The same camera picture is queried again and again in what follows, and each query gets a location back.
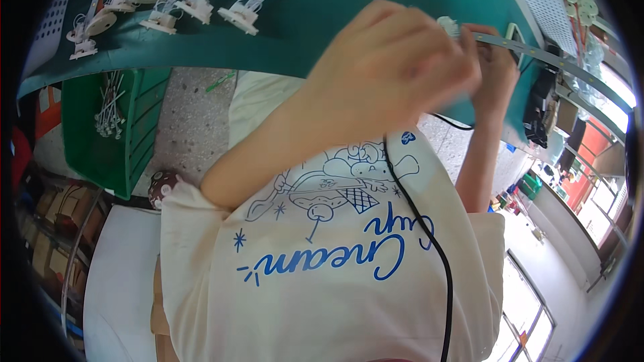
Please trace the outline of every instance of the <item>concrete floor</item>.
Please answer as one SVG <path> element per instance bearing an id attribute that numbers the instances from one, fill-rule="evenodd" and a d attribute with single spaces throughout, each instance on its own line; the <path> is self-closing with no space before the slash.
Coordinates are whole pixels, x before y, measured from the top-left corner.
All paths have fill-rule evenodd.
<path id="1" fill-rule="evenodd" d="M 133 195 L 147 197 L 151 176 L 161 169 L 174 169 L 189 182 L 198 184 L 204 173 L 228 146 L 228 108 L 236 86 L 232 77 L 209 93 L 205 92 L 229 69 L 173 69 L 159 116 L 155 154 L 133 190 Z M 456 129 L 438 118 L 425 115 L 419 130 L 429 139 L 445 165 L 453 182 L 456 181 L 471 132 Z M 36 161 L 51 172 L 77 177 L 64 160 L 60 125 L 36 143 Z M 501 143 L 493 181 L 496 195 L 515 183 L 530 167 L 528 155 L 519 149 L 514 153 Z"/>

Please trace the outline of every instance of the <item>green basket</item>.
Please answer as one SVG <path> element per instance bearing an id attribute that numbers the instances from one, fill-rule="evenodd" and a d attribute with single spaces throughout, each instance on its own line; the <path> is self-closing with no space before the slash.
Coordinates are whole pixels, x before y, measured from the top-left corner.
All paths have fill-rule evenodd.
<path id="1" fill-rule="evenodd" d="M 101 111 L 99 87 L 102 73 L 62 83 L 62 140 L 69 167 L 80 176 L 125 200 L 130 195 L 154 151 L 157 122 L 172 68 L 122 70 L 117 100 L 125 117 L 119 140 L 101 137 L 94 115 Z"/>

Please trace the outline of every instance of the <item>cream t-shirt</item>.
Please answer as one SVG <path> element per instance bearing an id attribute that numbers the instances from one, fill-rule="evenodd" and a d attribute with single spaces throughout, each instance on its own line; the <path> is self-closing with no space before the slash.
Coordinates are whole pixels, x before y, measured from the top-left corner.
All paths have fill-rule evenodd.
<path id="1" fill-rule="evenodd" d="M 503 217 L 465 212 L 422 133 L 389 134 L 388 152 L 451 267 L 449 358 L 485 360 L 499 330 Z M 181 182 L 161 235 L 181 361 L 440 359 L 445 270 L 382 138 L 293 166 L 233 213 Z"/>

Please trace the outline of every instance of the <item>woman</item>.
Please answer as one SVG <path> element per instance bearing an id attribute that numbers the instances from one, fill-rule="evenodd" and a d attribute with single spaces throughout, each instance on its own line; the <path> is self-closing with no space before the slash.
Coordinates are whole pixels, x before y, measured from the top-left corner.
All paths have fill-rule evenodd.
<path id="1" fill-rule="evenodd" d="M 164 309 L 182 361 L 438 361 L 446 270 L 403 189 L 451 267 L 450 359 L 488 357 L 503 218 L 485 211 L 519 73 L 471 31 L 498 34 L 466 25 L 458 42 L 376 0 L 306 80 L 240 79 L 232 148 L 200 190 L 180 182 L 163 203 Z M 476 127 L 454 187 L 415 123 L 462 92 Z"/>

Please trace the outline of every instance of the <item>brown ball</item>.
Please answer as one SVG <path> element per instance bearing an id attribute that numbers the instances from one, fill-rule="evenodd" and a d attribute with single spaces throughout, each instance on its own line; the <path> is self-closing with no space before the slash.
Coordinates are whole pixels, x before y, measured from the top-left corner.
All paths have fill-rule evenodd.
<path id="1" fill-rule="evenodd" d="M 167 197 L 177 182 L 183 182 L 181 175 L 175 171 L 159 171 L 152 176 L 148 199 L 155 209 L 161 209 L 161 202 Z"/>

